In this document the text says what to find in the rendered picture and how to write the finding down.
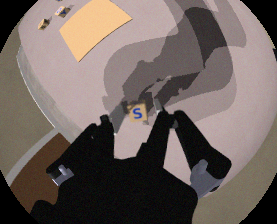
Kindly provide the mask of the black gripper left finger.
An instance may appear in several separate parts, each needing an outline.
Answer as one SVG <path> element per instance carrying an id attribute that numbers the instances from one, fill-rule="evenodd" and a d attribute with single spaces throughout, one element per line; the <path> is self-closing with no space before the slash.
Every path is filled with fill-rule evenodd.
<path id="1" fill-rule="evenodd" d="M 124 118 L 122 104 L 109 116 L 100 116 L 101 124 L 90 124 L 46 173 L 58 186 L 77 173 L 76 185 L 86 194 L 96 193 L 100 189 L 103 158 L 114 158 L 114 135 Z"/>

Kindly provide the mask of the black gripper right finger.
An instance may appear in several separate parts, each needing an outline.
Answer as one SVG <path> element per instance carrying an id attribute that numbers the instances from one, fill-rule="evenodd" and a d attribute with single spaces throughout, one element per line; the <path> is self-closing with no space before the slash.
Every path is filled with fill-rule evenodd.
<path id="1" fill-rule="evenodd" d="M 191 171 L 191 186 L 198 200 L 217 190 L 232 163 L 213 148 L 196 125 L 182 110 L 168 114 L 158 98 L 153 99 L 156 120 L 146 142 L 143 142 L 119 181 L 119 189 L 129 200 L 144 198 L 149 190 L 156 164 L 164 166 L 170 129 L 175 129 Z M 163 109 L 162 109 L 163 108 Z"/>

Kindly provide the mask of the tan flat mat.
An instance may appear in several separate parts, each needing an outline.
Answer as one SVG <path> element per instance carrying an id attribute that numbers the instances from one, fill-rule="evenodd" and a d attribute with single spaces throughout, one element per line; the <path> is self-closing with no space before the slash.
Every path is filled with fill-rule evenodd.
<path id="1" fill-rule="evenodd" d="M 59 30 L 74 57 L 80 62 L 98 43 L 133 20 L 109 0 L 92 0 Z"/>

